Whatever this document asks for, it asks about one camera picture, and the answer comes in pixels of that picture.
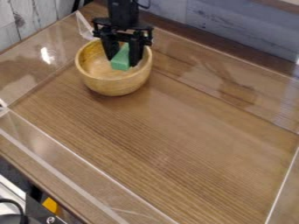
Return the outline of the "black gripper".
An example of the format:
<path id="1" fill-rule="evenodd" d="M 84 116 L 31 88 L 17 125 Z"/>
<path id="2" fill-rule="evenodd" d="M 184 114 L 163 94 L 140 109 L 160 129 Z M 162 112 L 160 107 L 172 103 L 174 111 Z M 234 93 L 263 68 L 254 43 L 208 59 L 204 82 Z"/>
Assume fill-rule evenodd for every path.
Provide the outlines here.
<path id="1" fill-rule="evenodd" d="M 148 9 L 150 6 L 151 4 L 141 5 L 137 0 L 107 0 L 108 17 L 92 19 L 93 36 L 100 38 L 107 34 L 101 37 L 101 45 L 108 60 L 112 60 L 120 49 L 115 35 L 127 30 L 141 35 L 141 38 L 132 38 L 128 42 L 131 67 L 135 67 L 143 58 L 144 45 L 150 46 L 154 40 L 154 27 L 139 21 L 139 8 Z"/>

